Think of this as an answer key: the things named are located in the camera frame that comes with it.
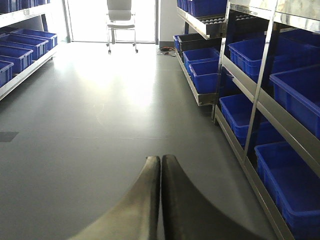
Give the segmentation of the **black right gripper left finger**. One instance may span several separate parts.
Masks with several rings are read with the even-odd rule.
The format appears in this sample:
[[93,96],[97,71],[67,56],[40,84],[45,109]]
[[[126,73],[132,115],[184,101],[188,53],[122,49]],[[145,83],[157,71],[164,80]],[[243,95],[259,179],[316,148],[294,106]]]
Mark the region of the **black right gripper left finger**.
[[71,240],[156,240],[161,160],[148,156],[138,178],[120,201]]

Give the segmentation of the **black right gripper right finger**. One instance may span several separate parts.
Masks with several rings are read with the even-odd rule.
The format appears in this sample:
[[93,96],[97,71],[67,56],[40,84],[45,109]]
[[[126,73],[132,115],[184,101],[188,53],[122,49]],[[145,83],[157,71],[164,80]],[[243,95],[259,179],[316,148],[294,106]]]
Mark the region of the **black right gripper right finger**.
[[167,240],[260,239],[213,205],[171,154],[162,157],[161,203]]

